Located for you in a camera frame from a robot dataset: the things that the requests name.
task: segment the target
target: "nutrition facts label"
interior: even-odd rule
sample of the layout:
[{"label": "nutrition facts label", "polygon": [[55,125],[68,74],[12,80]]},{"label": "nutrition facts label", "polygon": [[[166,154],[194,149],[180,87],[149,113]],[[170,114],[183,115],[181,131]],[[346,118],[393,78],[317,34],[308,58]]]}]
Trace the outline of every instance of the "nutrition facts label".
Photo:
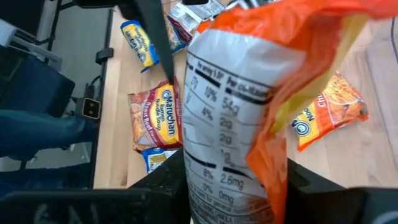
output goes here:
[{"label": "nutrition facts label", "polygon": [[271,88],[188,52],[184,156],[197,223],[272,223],[266,191],[245,163]]}]

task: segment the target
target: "chicken flavor ramen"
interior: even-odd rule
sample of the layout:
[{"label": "chicken flavor ramen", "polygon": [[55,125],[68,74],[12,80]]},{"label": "chicken flavor ramen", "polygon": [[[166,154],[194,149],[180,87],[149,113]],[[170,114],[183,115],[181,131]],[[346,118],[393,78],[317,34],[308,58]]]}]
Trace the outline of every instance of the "chicken flavor ramen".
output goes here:
[{"label": "chicken flavor ramen", "polygon": [[368,117],[362,96],[336,72],[325,90],[293,120],[292,127],[299,136],[297,149],[303,151],[334,129]]}]

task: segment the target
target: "jeans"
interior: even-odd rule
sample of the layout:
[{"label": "jeans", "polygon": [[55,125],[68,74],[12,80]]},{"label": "jeans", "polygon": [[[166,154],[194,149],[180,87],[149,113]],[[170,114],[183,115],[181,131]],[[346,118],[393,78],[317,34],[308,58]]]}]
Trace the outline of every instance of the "jeans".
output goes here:
[{"label": "jeans", "polygon": [[81,118],[0,110],[0,157],[28,161],[41,149],[90,142],[97,130],[96,123]]},{"label": "jeans", "polygon": [[17,190],[82,189],[88,185],[90,172],[90,163],[0,172],[0,196]]}]

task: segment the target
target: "maruchan logo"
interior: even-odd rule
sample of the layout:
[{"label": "maruchan logo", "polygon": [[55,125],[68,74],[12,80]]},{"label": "maruchan logo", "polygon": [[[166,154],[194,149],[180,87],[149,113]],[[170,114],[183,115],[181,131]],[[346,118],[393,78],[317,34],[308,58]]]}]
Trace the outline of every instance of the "maruchan logo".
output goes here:
[{"label": "maruchan logo", "polygon": [[294,131],[299,135],[299,136],[306,136],[310,133],[311,131],[311,126],[305,121],[297,121],[296,119],[293,121],[292,127],[294,128]]},{"label": "maruchan logo", "polygon": [[162,93],[162,98],[165,101],[166,108],[166,118],[167,118],[167,132],[169,136],[175,135],[175,119],[174,119],[174,105],[173,105],[173,95],[170,90],[165,90]]}]

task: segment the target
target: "snack bag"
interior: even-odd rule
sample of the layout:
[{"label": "snack bag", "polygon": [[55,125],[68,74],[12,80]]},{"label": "snack bag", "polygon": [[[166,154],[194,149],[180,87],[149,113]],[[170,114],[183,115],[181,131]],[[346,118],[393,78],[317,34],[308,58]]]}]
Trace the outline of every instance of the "snack bag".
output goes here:
[{"label": "snack bag", "polygon": [[180,88],[169,81],[141,93],[129,94],[133,149],[182,146]]},{"label": "snack bag", "polygon": [[146,149],[142,152],[145,164],[147,166],[148,174],[154,171],[158,166],[162,165],[166,159],[172,156],[178,149],[164,150],[162,148]]},{"label": "snack bag", "polygon": [[297,150],[303,151],[334,129],[368,118],[362,96],[335,72],[326,88],[293,120],[292,127],[299,136]]},{"label": "snack bag", "polygon": [[178,2],[171,8],[167,17],[180,34],[181,39],[185,43],[189,43],[199,23],[218,15],[222,10],[224,10],[224,5],[217,0],[209,0],[206,4],[191,6]]},{"label": "snack bag", "polygon": [[238,0],[207,22],[188,47],[183,98],[196,224],[283,223],[286,125],[324,90],[367,19],[396,14],[388,0]]},{"label": "snack bag", "polygon": [[[164,20],[166,29],[169,33],[170,47],[174,54],[182,50],[185,47],[185,43],[180,40],[180,37],[166,16]],[[148,35],[145,33],[139,21],[123,22],[120,28],[131,48],[137,53],[139,60],[144,65],[144,69],[141,72],[159,63],[159,56],[156,53],[155,47],[150,42]]]}]

